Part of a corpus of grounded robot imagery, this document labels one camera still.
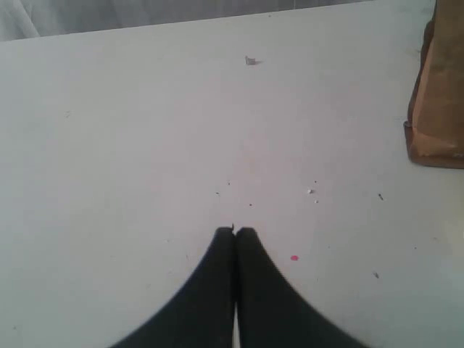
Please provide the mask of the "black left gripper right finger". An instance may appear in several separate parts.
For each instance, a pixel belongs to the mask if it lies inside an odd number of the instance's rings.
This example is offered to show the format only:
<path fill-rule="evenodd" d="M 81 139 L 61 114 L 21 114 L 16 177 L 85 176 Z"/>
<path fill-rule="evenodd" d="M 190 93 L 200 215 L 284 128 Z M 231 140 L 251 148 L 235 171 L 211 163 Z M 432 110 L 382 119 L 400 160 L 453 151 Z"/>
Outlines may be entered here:
<path fill-rule="evenodd" d="M 310 306 L 289 284 L 253 228 L 236 234 L 242 347 L 363 347 Z"/>

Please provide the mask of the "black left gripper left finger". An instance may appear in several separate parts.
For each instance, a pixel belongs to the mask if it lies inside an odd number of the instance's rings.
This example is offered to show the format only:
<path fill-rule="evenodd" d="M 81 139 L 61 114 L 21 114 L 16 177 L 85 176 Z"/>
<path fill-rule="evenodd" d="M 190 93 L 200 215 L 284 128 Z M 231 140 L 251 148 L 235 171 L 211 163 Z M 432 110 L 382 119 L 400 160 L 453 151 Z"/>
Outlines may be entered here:
<path fill-rule="evenodd" d="M 218 228 L 178 292 L 115 347 L 232 347 L 236 303 L 232 227 Z"/>

